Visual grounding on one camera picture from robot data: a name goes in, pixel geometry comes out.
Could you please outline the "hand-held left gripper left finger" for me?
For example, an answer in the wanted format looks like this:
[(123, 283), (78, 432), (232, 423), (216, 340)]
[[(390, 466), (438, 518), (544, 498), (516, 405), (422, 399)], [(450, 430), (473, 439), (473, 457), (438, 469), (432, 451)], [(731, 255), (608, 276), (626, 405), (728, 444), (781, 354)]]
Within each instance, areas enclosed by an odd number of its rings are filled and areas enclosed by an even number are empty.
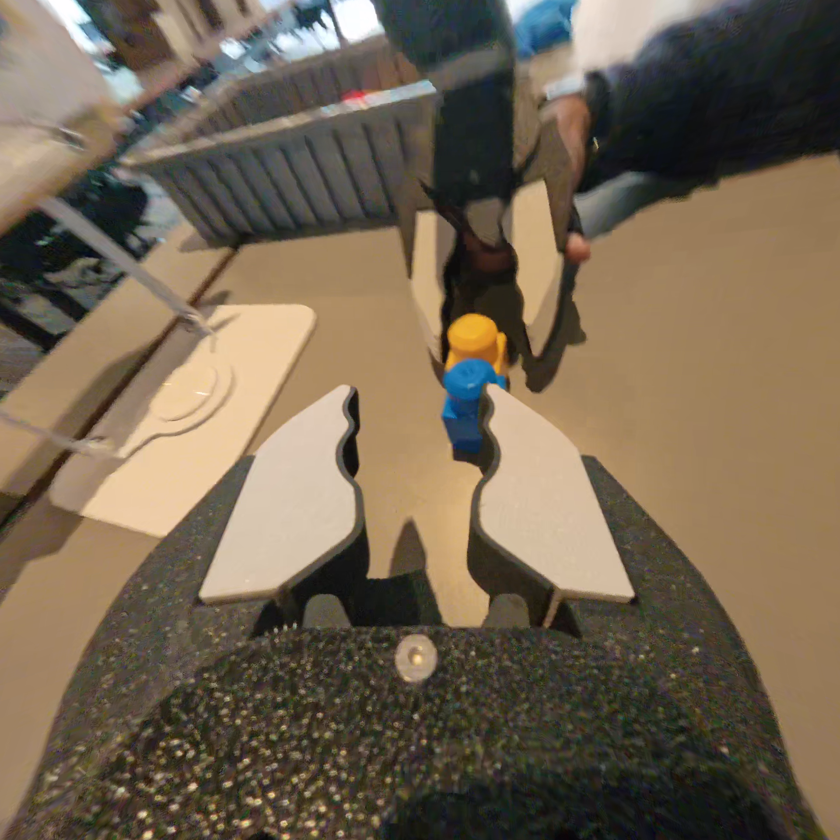
[(198, 592), (205, 605), (290, 592), (328, 569), (328, 590), (366, 577), (360, 399), (339, 385), (257, 449)]

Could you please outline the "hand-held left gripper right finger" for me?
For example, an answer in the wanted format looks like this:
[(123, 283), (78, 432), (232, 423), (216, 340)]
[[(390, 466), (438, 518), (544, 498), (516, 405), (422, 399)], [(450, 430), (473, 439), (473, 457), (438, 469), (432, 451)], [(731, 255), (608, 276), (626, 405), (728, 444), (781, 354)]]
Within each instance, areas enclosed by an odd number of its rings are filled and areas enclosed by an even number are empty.
[(562, 603), (631, 603), (634, 586), (571, 439), (493, 384), (479, 429), (468, 571), (491, 605), (513, 596), (527, 625), (549, 627)]

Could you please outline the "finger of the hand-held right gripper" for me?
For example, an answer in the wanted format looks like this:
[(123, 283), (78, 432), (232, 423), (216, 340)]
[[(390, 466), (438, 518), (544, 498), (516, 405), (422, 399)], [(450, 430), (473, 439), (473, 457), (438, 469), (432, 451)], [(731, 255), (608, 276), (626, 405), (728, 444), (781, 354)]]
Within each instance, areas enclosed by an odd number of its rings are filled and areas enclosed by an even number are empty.
[(456, 231), (440, 216), (424, 191), (400, 191), (396, 226), (427, 350), (438, 365), (444, 362), (442, 319), (447, 292), (445, 268), (456, 244)]
[(514, 360), (546, 358), (560, 341), (578, 269), (556, 247), (543, 182), (515, 195), (508, 233), (516, 262), (508, 296), (509, 353)]

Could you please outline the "yellow one-stud mega block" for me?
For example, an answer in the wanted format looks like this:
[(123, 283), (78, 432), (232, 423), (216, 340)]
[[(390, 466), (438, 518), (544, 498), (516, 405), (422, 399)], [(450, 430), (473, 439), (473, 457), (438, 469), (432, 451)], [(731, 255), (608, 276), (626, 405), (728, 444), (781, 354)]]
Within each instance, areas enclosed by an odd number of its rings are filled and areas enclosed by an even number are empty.
[(447, 331), (444, 388), (459, 399), (477, 398), (486, 384), (509, 388), (508, 339), (487, 316), (470, 313)]

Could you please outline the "blue one-stud mega block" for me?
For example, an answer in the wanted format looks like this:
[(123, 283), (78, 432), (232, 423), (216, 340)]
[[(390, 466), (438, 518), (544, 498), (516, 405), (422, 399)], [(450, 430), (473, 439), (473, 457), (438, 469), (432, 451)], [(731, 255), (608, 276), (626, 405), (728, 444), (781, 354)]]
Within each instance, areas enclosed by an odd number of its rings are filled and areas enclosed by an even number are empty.
[(482, 448), (480, 401), (487, 385), (507, 387), (507, 378), (487, 360), (465, 359), (443, 376), (445, 391), (442, 419), (457, 455), (478, 455)]

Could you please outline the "grey storage bin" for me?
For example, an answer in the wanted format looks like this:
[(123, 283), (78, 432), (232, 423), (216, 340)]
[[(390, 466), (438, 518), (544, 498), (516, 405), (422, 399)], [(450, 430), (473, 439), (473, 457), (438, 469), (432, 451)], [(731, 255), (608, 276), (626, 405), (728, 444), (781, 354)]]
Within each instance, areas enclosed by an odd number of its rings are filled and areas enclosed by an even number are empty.
[[(360, 106), (353, 89), (375, 89)], [(378, 35), (220, 80), (124, 155), (213, 245), (393, 224), (413, 95), (431, 90)]]

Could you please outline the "person's right forearm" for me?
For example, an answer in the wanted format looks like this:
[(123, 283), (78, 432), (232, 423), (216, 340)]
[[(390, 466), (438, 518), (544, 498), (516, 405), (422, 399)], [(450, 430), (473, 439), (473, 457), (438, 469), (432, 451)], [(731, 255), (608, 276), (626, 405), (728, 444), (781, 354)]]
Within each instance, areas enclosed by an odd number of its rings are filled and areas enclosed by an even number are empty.
[(581, 188), (627, 172), (710, 183), (839, 148), (839, 2), (729, 2), (588, 71)]

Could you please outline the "person's right hand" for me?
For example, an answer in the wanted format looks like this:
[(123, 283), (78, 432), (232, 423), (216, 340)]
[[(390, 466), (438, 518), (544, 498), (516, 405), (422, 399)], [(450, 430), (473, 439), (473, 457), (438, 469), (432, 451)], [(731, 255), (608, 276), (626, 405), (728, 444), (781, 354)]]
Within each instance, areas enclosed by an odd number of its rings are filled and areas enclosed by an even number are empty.
[[(559, 98), (554, 103), (554, 115), (563, 145), (570, 158), (572, 195), (581, 183), (585, 170), (589, 143), (591, 114), (580, 93)], [(583, 234), (568, 233), (564, 256), (579, 265), (591, 256), (591, 247)]]

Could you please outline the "person's clothed body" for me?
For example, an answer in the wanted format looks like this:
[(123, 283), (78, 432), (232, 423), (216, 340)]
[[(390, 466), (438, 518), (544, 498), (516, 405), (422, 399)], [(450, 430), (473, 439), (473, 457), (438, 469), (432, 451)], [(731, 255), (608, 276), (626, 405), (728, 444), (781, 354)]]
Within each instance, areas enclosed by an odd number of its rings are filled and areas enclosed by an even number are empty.
[(590, 240), (607, 235), (645, 208), (681, 200), (705, 183), (701, 177), (631, 171), (598, 185), (584, 185), (574, 199), (582, 235)]

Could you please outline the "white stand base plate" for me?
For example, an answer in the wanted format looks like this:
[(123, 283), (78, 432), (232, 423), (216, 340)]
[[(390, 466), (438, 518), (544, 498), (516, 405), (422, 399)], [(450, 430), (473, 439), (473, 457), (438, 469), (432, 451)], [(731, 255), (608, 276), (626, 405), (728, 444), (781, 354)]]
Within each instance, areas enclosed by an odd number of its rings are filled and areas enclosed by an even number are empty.
[(298, 303), (203, 309), (210, 333), (176, 327), (72, 455), (50, 504), (160, 539), (245, 453), (316, 326)]

